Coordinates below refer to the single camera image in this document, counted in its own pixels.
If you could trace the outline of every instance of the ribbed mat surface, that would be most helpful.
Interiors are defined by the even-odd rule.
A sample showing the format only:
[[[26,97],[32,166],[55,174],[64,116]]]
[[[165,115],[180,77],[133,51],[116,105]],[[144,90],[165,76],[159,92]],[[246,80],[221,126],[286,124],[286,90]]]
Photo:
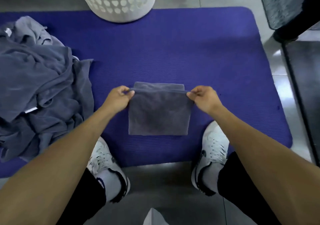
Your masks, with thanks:
[[[136,81],[184,84],[186,90],[210,85],[236,116],[292,144],[254,16],[246,8],[157,9],[128,24],[106,22],[90,11],[1,13],[0,23],[23,15],[48,26],[80,59],[95,59],[95,108],[112,88]],[[102,137],[121,166],[189,161],[199,155],[211,121],[194,106],[188,136],[129,136],[124,110]],[[0,177],[14,172],[3,165]]]

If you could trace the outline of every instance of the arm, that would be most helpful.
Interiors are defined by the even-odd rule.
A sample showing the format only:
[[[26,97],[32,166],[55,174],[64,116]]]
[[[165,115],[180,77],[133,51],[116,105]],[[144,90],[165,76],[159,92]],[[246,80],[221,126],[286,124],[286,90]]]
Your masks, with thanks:
[[[22,167],[0,190],[1,224],[56,224],[69,202],[92,150],[110,119],[134,92],[113,89],[104,104],[69,134]]]
[[[282,224],[320,223],[320,169],[259,132],[220,102],[208,86],[187,93],[219,124],[240,161]]]

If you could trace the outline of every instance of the foot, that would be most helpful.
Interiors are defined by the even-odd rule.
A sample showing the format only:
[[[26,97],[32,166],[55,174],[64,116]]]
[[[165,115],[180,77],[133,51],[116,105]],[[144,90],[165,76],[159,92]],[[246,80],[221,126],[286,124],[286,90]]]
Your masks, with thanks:
[[[130,181],[118,166],[116,160],[110,153],[107,143],[102,137],[99,137],[96,145],[94,146],[87,168],[94,176],[106,169],[118,176],[121,183],[121,190],[110,202],[119,202],[129,192]]]
[[[193,186],[207,196],[214,195],[217,190],[213,191],[205,186],[202,181],[204,171],[212,165],[223,167],[227,160],[228,147],[229,140],[222,132],[218,123],[216,121],[211,122],[204,131],[201,155],[191,174]]]

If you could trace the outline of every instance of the floor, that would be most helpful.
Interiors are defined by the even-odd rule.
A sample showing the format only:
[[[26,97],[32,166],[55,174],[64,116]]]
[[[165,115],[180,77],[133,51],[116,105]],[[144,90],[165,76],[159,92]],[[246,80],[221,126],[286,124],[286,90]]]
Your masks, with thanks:
[[[293,136],[292,150],[312,161],[309,143],[280,44],[271,37],[273,30],[263,11],[261,0],[156,0],[154,8],[245,6],[254,13],[261,41],[270,62],[274,84]],[[84,0],[0,0],[0,12],[86,10]],[[166,221],[178,224],[251,225],[255,224],[232,203],[219,195],[206,197],[195,190],[190,182],[191,164],[169,163],[125,168],[131,180],[130,194],[121,203],[108,204],[89,224],[142,224],[150,207],[158,209]],[[0,187],[5,182],[0,179]]]

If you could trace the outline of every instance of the black pants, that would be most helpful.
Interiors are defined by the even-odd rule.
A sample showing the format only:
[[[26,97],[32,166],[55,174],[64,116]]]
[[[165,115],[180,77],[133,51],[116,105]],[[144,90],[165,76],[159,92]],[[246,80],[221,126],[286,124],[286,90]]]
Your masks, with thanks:
[[[218,191],[258,225],[280,224],[235,152],[230,154],[219,173]],[[103,187],[86,169],[57,224],[83,224],[105,204]]]

